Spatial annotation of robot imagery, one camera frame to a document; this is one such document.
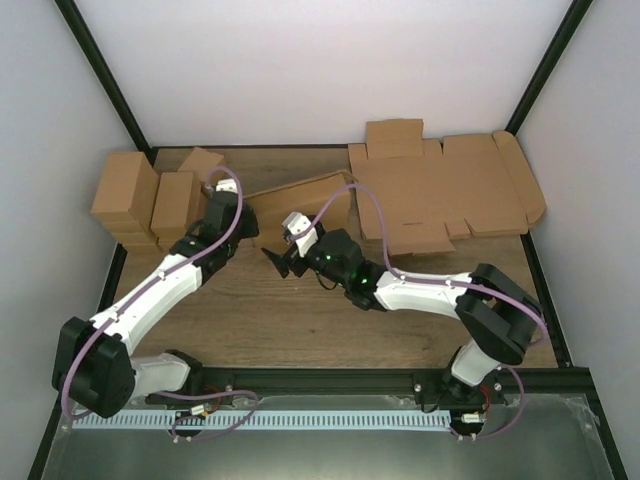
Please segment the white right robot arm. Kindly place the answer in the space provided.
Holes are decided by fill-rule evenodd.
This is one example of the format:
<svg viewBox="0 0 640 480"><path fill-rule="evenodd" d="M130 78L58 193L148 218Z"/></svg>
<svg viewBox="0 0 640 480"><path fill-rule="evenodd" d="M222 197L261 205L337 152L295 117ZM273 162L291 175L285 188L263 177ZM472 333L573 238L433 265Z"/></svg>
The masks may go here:
<svg viewBox="0 0 640 480"><path fill-rule="evenodd" d="M344 229L311 234L283 254L262 252L283 278L312 271L343 288L362 310L411 310L460 321L471 339L456 351L444 378L445 393L455 402L471 400L497 367L521 364L533 343L539 303L491 264L455 275L394 274L367 259Z"/></svg>

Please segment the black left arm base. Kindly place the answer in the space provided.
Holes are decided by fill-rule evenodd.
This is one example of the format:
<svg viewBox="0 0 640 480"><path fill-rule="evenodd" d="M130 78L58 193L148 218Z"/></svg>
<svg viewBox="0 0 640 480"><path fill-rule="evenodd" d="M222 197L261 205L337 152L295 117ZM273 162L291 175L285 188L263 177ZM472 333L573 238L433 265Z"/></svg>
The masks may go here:
<svg viewBox="0 0 640 480"><path fill-rule="evenodd" d="M202 396L222 392L227 386L233 387L235 384L234 374L226 368L203 367L197 372L192 371L187 377L186 383L177 394L187 396ZM195 405L193 400L179 400L151 394L145 398L147 405Z"/></svg>

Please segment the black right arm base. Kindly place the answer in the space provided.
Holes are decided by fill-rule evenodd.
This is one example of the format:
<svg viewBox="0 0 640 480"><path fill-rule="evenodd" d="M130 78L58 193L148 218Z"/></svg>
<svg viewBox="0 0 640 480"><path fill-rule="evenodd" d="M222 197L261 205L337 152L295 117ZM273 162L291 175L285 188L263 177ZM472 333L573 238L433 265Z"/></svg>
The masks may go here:
<svg viewBox="0 0 640 480"><path fill-rule="evenodd" d="M455 379L448 369L421 369L411 375L416 403L424 410L480 410L487 404L503 404L504 395L495 389L496 373L478 386Z"/></svg>

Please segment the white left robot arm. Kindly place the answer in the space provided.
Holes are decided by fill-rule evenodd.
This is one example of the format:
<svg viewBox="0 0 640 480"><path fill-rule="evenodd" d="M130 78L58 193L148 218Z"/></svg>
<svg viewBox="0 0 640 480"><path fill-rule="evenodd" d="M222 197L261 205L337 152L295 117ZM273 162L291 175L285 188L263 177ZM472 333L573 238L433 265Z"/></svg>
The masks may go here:
<svg viewBox="0 0 640 480"><path fill-rule="evenodd" d="M73 317L60 330L52 385L65 414L77 403L103 418L131 399L170 392L181 403L204 392L199 363L167 351L133 358L150 330L181 300L196 292L234 256L259 225L253 208L230 191L214 193L202 219L194 222L159 266L137 287L88 320Z"/></svg>

